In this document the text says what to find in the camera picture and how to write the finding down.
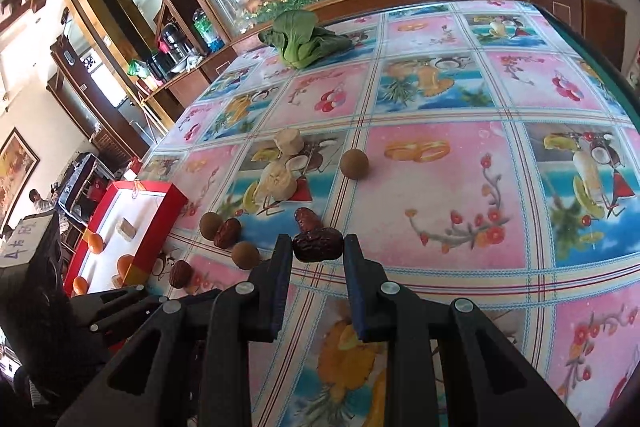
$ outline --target brown round fruit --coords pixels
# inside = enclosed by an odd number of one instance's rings
[[[176,261],[169,273],[169,284],[176,289],[184,288],[189,284],[193,268],[187,261],[180,259]]]
[[[253,243],[242,241],[231,250],[231,259],[239,269],[251,270],[260,264],[260,252]]]
[[[86,243],[91,253],[102,253],[104,250],[104,241],[98,233],[91,232],[91,235],[86,238]]]
[[[216,237],[216,232],[220,228],[220,225],[224,222],[218,214],[215,212],[207,212],[200,218],[200,233],[202,237],[208,241],[213,241]]]
[[[76,277],[74,279],[74,292],[77,295],[85,295],[89,291],[89,283],[84,277]]]
[[[340,171],[345,178],[361,180],[369,174],[369,158],[359,149],[351,149],[340,158]]]
[[[127,276],[127,272],[129,271],[129,267],[131,266],[131,263],[133,263],[133,256],[129,255],[128,253],[126,255],[121,256],[118,259],[118,263],[117,263],[118,276],[120,276],[120,278],[123,281]]]

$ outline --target person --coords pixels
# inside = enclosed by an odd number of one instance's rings
[[[33,203],[33,208],[36,209],[36,213],[42,214],[44,212],[49,212],[54,208],[56,209],[58,212],[58,220],[60,222],[60,233],[63,233],[69,229],[69,220],[66,219],[62,209],[56,206],[56,203],[58,203],[58,197],[59,194],[54,192],[49,200],[45,200],[35,188],[29,192],[29,199],[31,200],[31,203]]]
[[[2,229],[2,233],[0,234],[0,244],[4,245],[4,243],[9,240],[12,233],[14,233],[14,229],[12,229],[9,225],[5,225]]]

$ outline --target red date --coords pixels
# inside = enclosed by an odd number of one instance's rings
[[[340,259],[344,238],[335,229],[315,229],[299,233],[293,239],[293,253],[303,263]]]
[[[306,208],[306,206],[301,206],[296,210],[294,217],[300,227],[300,232],[309,232],[310,230],[324,228],[322,219],[310,208]]]
[[[241,229],[242,224],[235,217],[227,219],[216,232],[216,237],[213,238],[213,244],[223,250],[231,248],[240,239]]]

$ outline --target green leafy vegetable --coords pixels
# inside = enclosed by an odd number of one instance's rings
[[[302,70],[320,58],[351,48],[351,39],[316,26],[318,16],[307,10],[279,15],[273,26],[258,34],[260,41],[280,51],[282,60]]]

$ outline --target table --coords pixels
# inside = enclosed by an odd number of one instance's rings
[[[141,179],[171,181],[190,203],[151,290],[246,279],[198,233],[204,212],[238,217],[268,257],[308,206],[423,298],[474,300],[595,425],[640,360],[640,136],[607,79],[524,3],[430,4],[332,29],[354,48],[305,71],[269,48],[238,57],[154,150]],[[255,201],[286,126],[305,138],[287,162],[299,190]],[[371,164],[357,183],[338,169],[350,148]],[[172,291],[177,259],[195,274]],[[291,282],[278,340],[250,349],[254,425],[381,425],[385,347],[354,337],[341,261],[294,260]]]

